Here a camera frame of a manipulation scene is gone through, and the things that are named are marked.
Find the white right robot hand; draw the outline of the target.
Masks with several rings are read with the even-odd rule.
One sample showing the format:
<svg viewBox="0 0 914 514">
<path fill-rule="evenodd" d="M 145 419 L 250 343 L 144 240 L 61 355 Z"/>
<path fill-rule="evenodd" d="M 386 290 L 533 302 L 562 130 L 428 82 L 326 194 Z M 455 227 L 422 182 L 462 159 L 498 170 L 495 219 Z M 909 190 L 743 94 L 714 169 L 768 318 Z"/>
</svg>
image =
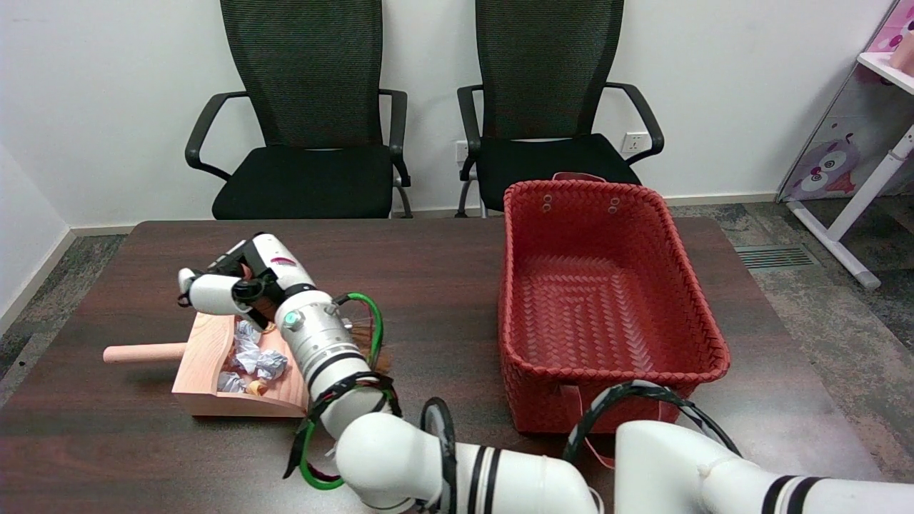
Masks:
<svg viewBox="0 0 914 514">
<path fill-rule="evenodd" d="M 279 306 L 316 286 L 277 237 L 258 232 L 239 241 L 206 269 L 181 269 L 179 290 L 180 307 L 235 316 L 264 332 L 274 322 Z"/>
</svg>

